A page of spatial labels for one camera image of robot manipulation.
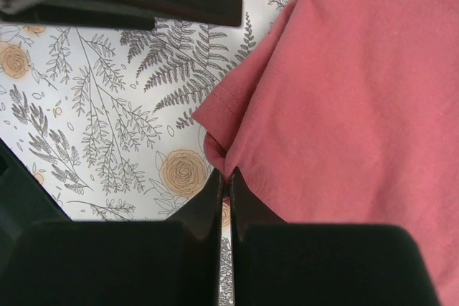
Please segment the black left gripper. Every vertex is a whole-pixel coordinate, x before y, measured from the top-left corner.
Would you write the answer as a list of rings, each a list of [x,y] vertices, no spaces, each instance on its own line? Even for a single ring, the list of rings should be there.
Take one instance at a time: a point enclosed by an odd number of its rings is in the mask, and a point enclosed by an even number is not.
[[[72,24],[72,0],[1,0],[1,21],[20,24]],[[68,216],[25,165],[1,143],[1,240],[16,240],[37,221]]]

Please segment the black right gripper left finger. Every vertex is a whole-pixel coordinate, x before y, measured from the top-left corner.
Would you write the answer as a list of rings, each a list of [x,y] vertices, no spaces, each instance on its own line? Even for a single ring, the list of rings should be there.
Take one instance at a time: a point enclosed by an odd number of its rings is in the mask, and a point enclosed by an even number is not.
[[[3,305],[216,305],[222,175],[163,221],[45,221],[1,272]]]

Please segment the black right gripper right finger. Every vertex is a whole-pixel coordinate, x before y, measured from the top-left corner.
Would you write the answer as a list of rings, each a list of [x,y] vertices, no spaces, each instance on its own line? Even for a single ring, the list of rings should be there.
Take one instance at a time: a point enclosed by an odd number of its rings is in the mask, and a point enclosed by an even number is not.
[[[438,305],[418,245],[381,224],[289,224],[229,180],[236,305]]]

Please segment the pink t-shirt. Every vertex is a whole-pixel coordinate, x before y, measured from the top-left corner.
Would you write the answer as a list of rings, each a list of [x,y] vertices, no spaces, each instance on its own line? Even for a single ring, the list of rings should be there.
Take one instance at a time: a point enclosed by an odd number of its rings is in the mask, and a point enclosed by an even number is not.
[[[458,0],[290,0],[194,119],[278,216],[401,226],[458,303]]]

